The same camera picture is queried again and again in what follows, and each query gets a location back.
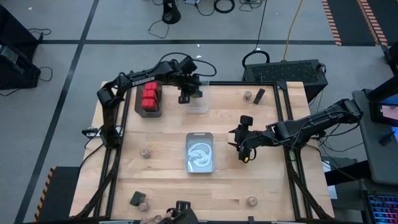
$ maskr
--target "clear plastic container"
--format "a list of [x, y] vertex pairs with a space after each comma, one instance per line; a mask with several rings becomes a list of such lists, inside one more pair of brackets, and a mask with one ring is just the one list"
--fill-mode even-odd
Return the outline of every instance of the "clear plastic container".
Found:
[[187, 113], [206, 113], [210, 108], [211, 103], [211, 93], [208, 78], [200, 77], [201, 86], [199, 90], [202, 92], [201, 98], [192, 98], [190, 102], [185, 105], [185, 111]]

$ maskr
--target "red cube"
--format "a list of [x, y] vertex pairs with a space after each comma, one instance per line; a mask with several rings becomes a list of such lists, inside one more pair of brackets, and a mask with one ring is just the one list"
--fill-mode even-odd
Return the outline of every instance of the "red cube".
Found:
[[141, 107], [146, 112], [155, 112], [155, 111], [157, 111], [157, 104], [155, 102], [155, 99], [142, 99]]
[[145, 84], [146, 90], [155, 90], [157, 91], [157, 82], [149, 82]]
[[142, 98], [143, 99], [155, 99], [155, 101], [157, 102], [157, 95], [155, 90], [144, 90], [142, 92]]

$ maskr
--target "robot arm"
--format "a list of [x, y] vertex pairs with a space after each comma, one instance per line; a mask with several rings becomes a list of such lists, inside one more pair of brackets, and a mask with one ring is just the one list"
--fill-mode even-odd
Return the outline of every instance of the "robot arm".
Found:
[[241, 117], [241, 124], [230, 133], [235, 133], [235, 143], [229, 143], [239, 152], [239, 160], [250, 161], [250, 152], [259, 146], [303, 147], [315, 134], [325, 135], [325, 129], [336, 124], [354, 124], [363, 112], [353, 100], [340, 100], [329, 108], [299, 120], [270, 124], [265, 131], [249, 131], [253, 118]]
[[[202, 92], [199, 90], [201, 85], [199, 74], [192, 74], [197, 66], [194, 59], [188, 55], [185, 56], [181, 62], [176, 60], [162, 62], [161, 59], [153, 68], [142, 72], [131, 71], [128, 75], [121, 72], [115, 80], [108, 82], [97, 92], [103, 108], [104, 120], [100, 136], [106, 147], [118, 148], [120, 146], [115, 117], [117, 108], [128, 89], [147, 82], [160, 81], [163, 84], [172, 84], [181, 90], [181, 95], [178, 98], [178, 102], [181, 104], [189, 103], [190, 97], [202, 97]], [[112, 91], [113, 88], [117, 89], [116, 94]]]

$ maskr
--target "keyboard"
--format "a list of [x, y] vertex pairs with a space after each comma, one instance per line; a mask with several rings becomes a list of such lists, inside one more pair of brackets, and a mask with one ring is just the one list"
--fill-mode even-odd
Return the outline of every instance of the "keyboard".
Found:
[[256, 81], [276, 82], [286, 80], [312, 83], [318, 80], [317, 71], [311, 62], [269, 63], [253, 66], [250, 69]]
[[388, 195], [368, 195], [374, 223], [398, 223], [398, 197]]

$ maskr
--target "wooden tabletop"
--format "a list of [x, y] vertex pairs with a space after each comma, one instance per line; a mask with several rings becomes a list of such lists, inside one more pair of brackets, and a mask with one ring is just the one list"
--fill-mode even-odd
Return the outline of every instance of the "wooden tabletop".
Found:
[[[259, 147], [256, 160], [243, 164], [235, 148], [227, 144], [234, 139], [228, 131], [237, 127], [241, 115], [254, 118], [251, 130], [264, 130], [267, 124], [278, 121], [272, 87], [210, 86], [211, 106], [205, 114], [186, 113], [184, 105], [178, 104], [180, 91], [173, 86], [163, 88], [164, 108], [159, 118], [141, 118], [134, 111], [136, 89], [132, 89], [111, 218], [140, 220], [163, 215], [177, 200], [185, 200], [191, 202], [200, 220], [243, 221], [248, 216], [254, 216], [256, 221], [294, 220], [283, 148]], [[243, 101], [245, 91], [253, 93], [253, 100], [259, 88], [265, 89], [266, 94], [258, 105]], [[308, 116], [303, 84], [288, 83], [288, 91], [294, 118]], [[287, 119], [283, 93], [279, 94]], [[124, 105], [121, 106], [119, 121]], [[98, 103], [93, 126], [101, 125]], [[185, 170], [185, 136], [192, 132], [213, 133], [216, 167], [213, 173], [189, 174]], [[85, 156], [100, 144], [98, 138], [89, 143]], [[309, 144], [317, 146], [315, 141]], [[139, 155], [141, 149], [150, 152], [149, 159]], [[98, 188], [104, 152], [105, 149], [98, 151], [83, 166], [70, 215], [77, 214]], [[319, 152], [311, 147], [303, 148], [302, 162], [309, 191], [324, 210], [334, 216]], [[296, 188], [304, 217], [301, 193]], [[148, 212], [140, 212], [129, 204], [135, 191], [147, 195]], [[256, 197], [257, 206], [248, 207], [248, 197]], [[107, 198], [106, 192], [101, 214]]]

